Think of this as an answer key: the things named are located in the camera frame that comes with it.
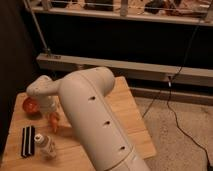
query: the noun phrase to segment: black cable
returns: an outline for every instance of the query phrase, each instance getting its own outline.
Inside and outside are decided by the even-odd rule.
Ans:
[[[146,116],[146,114],[149,112],[149,110],[151,109],[151,107],[152,107],[154,101],[155,101],[156,99],[158,99],[158,97],[160,96],[161,91],[162,91],[162,90],[160,90],[160,91],[155,95],[155,97],[152,99],[151,103],[150,103],[149,106],[146,108],[145,112],[142,114],[142,118],[144,118],[144,117]]]
[[[175,110],[174,110],[174,109],[170,106],[170,104],[169,104],[169,102],[170,102],[170,100],[171,100],[171,96],[172,96],[172,88],[170,87],[169,98],[168,98],[166,104],[167,104],[168,109],[169,109],[170,111],[172,111],[173,114],[174,114],[174,116],[175,116],[175,122],[176,122],[177,128],[178,128],[186,137],[188,137],[196,146],[198,146],[199,148],[201,148],[201,149],[205,152],[205,154],[206,154],[206,159],[207,159],[207,170],[208,170],[208,171],[212,171],[212,170],[213,170],[213,167],[212,167],[211,164],[210,164],[210,160],[209,160],[209,156],[208,156],[207,150],[206,150],[203,146],[201,146],[199,143],[197,143],[189,134],[187,134],[187,133],[180,127],[179,122],[178,122],[178,118],[177,118],[177,113],[175,112]]]
[[[193,41],[194,41],[195,35],[196,35],[196,33],[197,33],[198,28],[200,27],[200,22],[201,22],[201,18],[199,19],[199,22],[198,22],[198,24],[196,25],[195,29],[193,30],[192,35],[191,35],[191,38],[189,39],[189,43],[188,43],[188,46],[187,46],[187,49],[186,49],[186,52],[185,52],[185,55],[184,55],[185,57],[184,57],[184,59],[183,59],[183,63],[182,63],[182,65],[181,65],[181,67],[179,68],[179,70],[177,71],[177,73],[175,73],[174,76],[171,77],[171,80],[170,80],[171,83],[172,83],[173,80],[175,80],[176,77],[180,74],[180,72],[182,71],[183,67],[184,67],[185,64],[186,64],[186,61],[187,61],[187,59],[188,59],[188,57],[189,57],[189,53],[190,53],[190,50],[191,50],[192,43],[193,43]]]

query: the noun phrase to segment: orange object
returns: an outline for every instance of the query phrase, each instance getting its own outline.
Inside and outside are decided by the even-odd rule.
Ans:
[[[49,123],[53,129],[53,132],[56,133],[58,129],[58,122],[59,122],[59,114],[58,112],[52,112],[49,114]]]
[[[22,108],[29,115],[37,114],[39,112],[39,106],[38,106],[37,101],[30,97],[27,97],[24,100],[24,102],[22,104]]]

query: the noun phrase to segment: small bottle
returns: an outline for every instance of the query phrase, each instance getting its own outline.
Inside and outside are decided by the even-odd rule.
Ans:
[[[36,146],[41,149],[46,158],[54,158],[56,156],[55,143],[49,136],[36,134],[34,140]]]

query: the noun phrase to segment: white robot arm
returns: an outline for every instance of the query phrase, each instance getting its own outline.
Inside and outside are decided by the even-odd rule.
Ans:
[[[104,96],[115,78],[105,67],[72,72],[52,81],[41,76],[27,88],[45,112],[55,110],[51,95],[58,95],[68,121],[97,171],[149,171],[128,140]]]

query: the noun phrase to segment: wooden tabletop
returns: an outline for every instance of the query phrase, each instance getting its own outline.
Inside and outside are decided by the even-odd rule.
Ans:
[[[72,127],[60,107],[58,97],[55,98],[58,102],[57,110],[60,113],[60,126],[56,134],[52,132],[46,117],[27,117],[22,109],[22,103],[26,97],[26,93],[17,95],[0,170],[94,171],[83,147],[75,138]],[[115,87],[106,97],[106,101],[141,156],[143,158],[154,156],[156,154],[155,147],[124,77],[116,78]],[[43,133],[53,138],[57,148],[56,158],[52,160],[44,159],[37,148],[34,156],[25,159],[21,157],[22,128],[29,125],[35,126],[36,133]]]

